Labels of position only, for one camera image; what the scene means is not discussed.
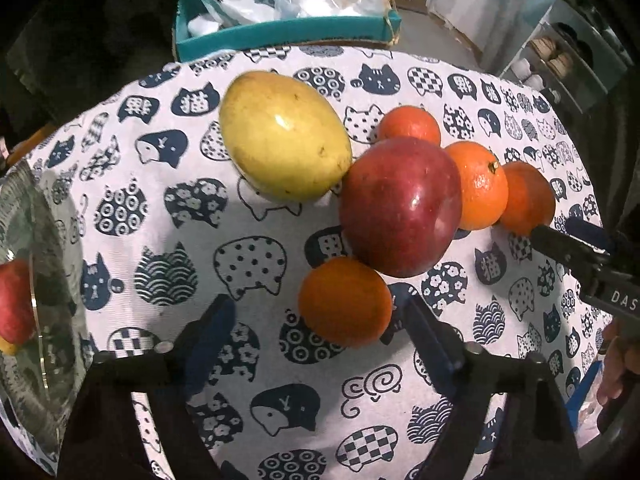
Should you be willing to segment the person's right hand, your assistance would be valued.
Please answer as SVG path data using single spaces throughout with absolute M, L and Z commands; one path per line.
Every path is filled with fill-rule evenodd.
M 604 331 L 608 342 L 605 353 L 603 373 L 597 399 L 601 406 L 609 400 L 617 399 L 624 390 L 623 376 L 627 372 L 639 374 L 639 341 L 622 336 L 620 321 L 614 320 Z

